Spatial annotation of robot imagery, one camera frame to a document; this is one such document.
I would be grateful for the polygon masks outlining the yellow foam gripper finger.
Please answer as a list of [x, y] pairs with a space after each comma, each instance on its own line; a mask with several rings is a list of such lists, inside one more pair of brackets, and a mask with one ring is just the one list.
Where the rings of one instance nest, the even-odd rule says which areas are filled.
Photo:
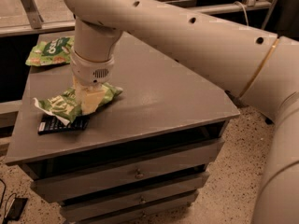
[[73, 77], [76, 102], [81, 107], [82, 115], [89, 115], [96, 111], [105, 97], [106, 89], [102, 85], [83, 86], [76, 77]]

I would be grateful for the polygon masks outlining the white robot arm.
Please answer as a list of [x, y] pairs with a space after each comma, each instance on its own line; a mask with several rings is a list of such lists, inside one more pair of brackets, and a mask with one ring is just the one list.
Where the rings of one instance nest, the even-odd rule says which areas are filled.
[[299, 224], [299, 43], [156, 0], [64, 0], [76, 17], [72, 69], [84, 86], [124, 32], [185, 65], [276, 125], [252, 224]]

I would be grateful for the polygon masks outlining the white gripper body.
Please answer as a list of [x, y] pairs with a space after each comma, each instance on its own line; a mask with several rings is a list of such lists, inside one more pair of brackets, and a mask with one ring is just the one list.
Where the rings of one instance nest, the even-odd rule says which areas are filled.
[[91, 62], [81, 58], [71, 49], [71, 69], [74, 77], [83, 86], [95, 86], [107, 82], [112, 74], [114, 58], [105, 62]]

